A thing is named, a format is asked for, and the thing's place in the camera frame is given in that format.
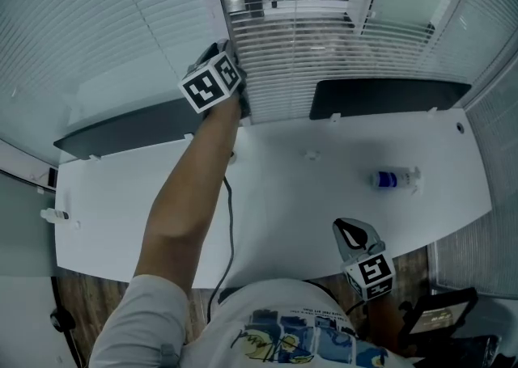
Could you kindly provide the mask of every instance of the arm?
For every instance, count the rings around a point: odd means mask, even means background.
[[[203,121],[151,207],[135,276],[160,276],[189,292],[239,120],[236,94]]]
[[[384,294],[367,302],[372,342],[403,357],[412,356],[413,349],[400,349],[397,341],[405,324],[391,294]]]

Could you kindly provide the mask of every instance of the person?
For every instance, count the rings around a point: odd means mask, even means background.
[[[411,366],[397,355],[403,322],[390,295],[368,303],[373,344],[340,306],[305,281],[245,286],[185,342],[188,299],[240,120],[234,94],[215,105],[159,191],[134,278],[91,353],[90,367]]]

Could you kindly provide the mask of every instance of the desk surface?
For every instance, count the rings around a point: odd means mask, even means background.
[[[460,133],[457,122],[464,126]],[[56,225],[59,266],[118,281],[133,275],[151,204],[188,142],[60,166],[56,207],[81,228]],[[340,272],[336,218],[372,224],[393,256],[425,246],[491,209],[477,143],[461,109],[295,120],[240,128],[233,189],[236,256],[227,286]],[[306,150],[320,151],[311,161]],[[419,167],[422,195],[371,188],[371,171]],[[230,254],[222,186],[194,287],[215,287]]]

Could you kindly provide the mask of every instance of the white blinds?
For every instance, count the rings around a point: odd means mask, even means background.
[[[180,97],[203,0],[0,0],[0,137],[49,161],[70,124]]]
[[[248,72],[254,122],[307,116],[316,83],[323,79],[397,77],[474,84],[518,28],[518,0],[242,4],[231,19]]]

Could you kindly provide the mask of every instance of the white t-shirt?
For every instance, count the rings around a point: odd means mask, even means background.
[[[187,306],[183,290],[170,281],[135,277],[97,339],[90,367],[412,366],[356,339],[340,306],[303,281],[261,281],[238,290],[184,346]]]

